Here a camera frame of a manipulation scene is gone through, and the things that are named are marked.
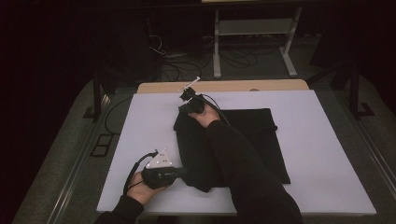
wooden edge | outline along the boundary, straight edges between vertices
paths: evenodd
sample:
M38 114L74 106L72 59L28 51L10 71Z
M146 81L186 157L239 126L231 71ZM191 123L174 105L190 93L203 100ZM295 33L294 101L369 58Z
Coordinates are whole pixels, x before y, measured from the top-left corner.
M142 83L137 93L178 92L189 82L150 82ZM230 80L230 81L199 81L192 87L198 92L205 91L306 91L308 85L302 79L272 80Z

hand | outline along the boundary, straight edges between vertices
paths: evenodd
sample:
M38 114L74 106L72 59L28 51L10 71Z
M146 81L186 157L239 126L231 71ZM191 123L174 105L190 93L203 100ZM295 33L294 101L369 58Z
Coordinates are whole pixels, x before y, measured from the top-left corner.
M134 174L130 185L131 186L135 185L135 186L128 189L128 192L126 194L129 197L134 198L143 205L149 203L152 197L154 197L154 195L156 195L158 192L166 189L166 187L162 187L159 189L151 189L149 186L145 185L145 183L143 182L143 177L141 175L141 172L137 172L136 174Z
M207 128L213 120L220 119L219 113L207 104L205 104L202 114L190 113L189 116L196 119L204 128Z

dark background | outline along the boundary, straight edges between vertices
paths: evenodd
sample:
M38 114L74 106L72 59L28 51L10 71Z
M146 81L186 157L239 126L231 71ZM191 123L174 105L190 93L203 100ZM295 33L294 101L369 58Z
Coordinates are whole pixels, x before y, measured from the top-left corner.
M105 7L106 1L94 5ZM92 3L0 3L2 223L14 217L70 106L93 75L111 93L155 80L159 72L162 60L148 50L153 40L147 38L152 31L146 14L81 10L86 6ZM154 34L161 34L167 47L201 50L199 36L213 35L213 11L179 13L149 15L156 19ZM395 27L387 1L315 5L304 8L297 37L323 34L312 63L324 68L352 54L396 113ZM175 35L176 30L183 32Z

person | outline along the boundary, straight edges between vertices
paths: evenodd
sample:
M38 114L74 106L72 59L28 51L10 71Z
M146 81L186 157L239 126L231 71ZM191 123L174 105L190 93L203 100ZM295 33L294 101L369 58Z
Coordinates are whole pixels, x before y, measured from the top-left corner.
M206 128L206 136L230 188L239 223L303 223L297 203L240 132L223 124L219 113L210 105L205 105L202 114L189 115ZM131 184L141 179L137 173ZM143 205L162 190L150 189L144 183L136 185L129 189L128 196L121 196L113 212L103 213L95 223L134 223L143 212Z

black fabric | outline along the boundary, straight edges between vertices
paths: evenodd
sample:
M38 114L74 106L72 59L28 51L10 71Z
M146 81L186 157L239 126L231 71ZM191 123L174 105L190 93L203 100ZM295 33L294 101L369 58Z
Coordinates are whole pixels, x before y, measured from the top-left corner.
M222 110L227 120L254 146L263 164L282 184L290 184L285 162L276 137L276 125L269 108ZM209 192L214 187L226 187L214 153L203 128L195 119L179 113L174 130L183 167L188 174L182 179L188 186Z

